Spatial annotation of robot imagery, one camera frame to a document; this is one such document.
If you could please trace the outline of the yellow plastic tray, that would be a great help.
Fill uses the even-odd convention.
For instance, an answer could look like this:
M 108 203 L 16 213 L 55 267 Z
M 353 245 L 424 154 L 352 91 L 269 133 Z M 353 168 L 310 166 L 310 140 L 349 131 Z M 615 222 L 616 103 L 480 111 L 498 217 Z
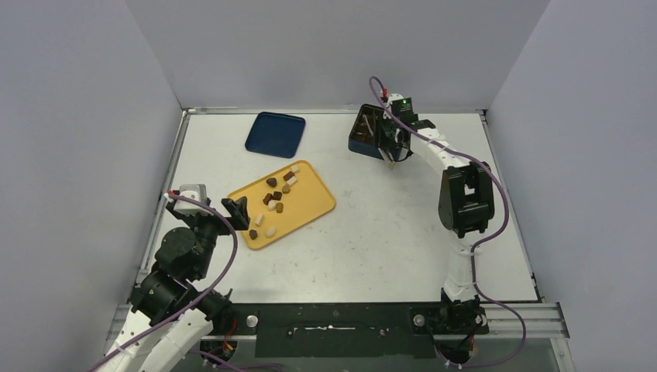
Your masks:
M 298 160 L 228 195 L 245 198 L 250 218 L 246 246 L 261 250 L 332 211 L 336 200 L 313 166 Z

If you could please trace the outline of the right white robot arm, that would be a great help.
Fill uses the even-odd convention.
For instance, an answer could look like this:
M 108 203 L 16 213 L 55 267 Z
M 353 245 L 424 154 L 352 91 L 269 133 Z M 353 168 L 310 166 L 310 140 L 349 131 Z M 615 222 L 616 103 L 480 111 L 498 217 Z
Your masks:
M 410 98 L 399 94 L 379 98 L 383 109 L 367 124 L 374 146 L 394 167 L 405 156 L 416 155 L 441 176 L 438 215 L 448 231 L 449 259 L 442 297 L 450 303 L 439 311 L 440 325 L 456 332 L 465 326 L 470 314 L 460 302 L 477 297 L 468 233 L 484 233 L 495 213 L 493 185 L 487 171 L 476 162 L 456 155 L 446 137 L 428 119 L 418 118 Z

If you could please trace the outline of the dark blue chocolate box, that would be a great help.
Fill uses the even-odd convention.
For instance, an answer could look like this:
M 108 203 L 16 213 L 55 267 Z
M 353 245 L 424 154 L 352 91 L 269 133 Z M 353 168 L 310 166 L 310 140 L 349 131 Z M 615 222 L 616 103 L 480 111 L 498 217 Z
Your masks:
M 384 111 L 381 107 L 364 104 L 356 114 L 348 137 L 348 150 L 367 157 L 382 160 L 383 157 L 374 143 L 374 136 L 370 131 L 373 122 L 381 119 Z

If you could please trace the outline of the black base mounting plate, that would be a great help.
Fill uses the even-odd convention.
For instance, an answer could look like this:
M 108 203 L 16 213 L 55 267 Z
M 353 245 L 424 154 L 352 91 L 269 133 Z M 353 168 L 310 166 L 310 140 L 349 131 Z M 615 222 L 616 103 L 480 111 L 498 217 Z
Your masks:
M 483 307 L 444 302 L 244 303 L 200 348 L 225 360 L 246 342 L 256 358 L 466 357 L 476 336 L 490 331 Z

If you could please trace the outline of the dark blue box lid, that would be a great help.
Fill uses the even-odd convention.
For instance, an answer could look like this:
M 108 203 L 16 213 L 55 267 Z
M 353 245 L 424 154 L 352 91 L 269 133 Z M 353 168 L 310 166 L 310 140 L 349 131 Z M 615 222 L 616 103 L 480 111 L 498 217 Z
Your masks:
M 261 112 L 245 141 L 252 153 L 291 159 L 296 155 L 306 126 L 305 119 L 281 113 Z

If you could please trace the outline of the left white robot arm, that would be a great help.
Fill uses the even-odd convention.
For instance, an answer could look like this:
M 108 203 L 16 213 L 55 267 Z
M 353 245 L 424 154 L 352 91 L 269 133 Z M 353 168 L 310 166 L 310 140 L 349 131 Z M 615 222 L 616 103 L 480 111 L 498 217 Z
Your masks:
M 215 287 L 236 258 L 237 233 L 249 228 L 247 198 L 223 198 L 228 217 L 212 208 L 210 198 L 196 200 L 183 191 L 165 198 L 167 211 L 184 226 L 163 236 L 150 272 L 130 294 L 123 327 L 93 371 L 169 371 L 203 336 L 236 330 L 230 295 Z M 199 291 L 193 283 L 206 277 L 220 236 L 232 237 L 229 260 Z

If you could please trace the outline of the white teardrop chocolate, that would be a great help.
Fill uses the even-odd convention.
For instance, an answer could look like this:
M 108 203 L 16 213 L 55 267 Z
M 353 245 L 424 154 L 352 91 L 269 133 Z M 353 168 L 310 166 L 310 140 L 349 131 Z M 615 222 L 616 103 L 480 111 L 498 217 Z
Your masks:
M 277 209 L 278 201 L 270 200 L 267 204 L 267 209 L 272 212 Z

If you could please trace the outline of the white swirl chocolate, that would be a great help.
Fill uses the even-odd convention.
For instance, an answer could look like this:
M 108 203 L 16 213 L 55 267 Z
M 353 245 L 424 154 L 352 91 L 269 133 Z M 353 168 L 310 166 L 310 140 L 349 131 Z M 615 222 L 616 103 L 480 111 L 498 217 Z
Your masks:
M 266 238 L 272 238 L 272 237 L 276 236 L 276 234 L 277 234 L 277 228 L 274 227 L 274 226 L 270 227 L 265 232 Z

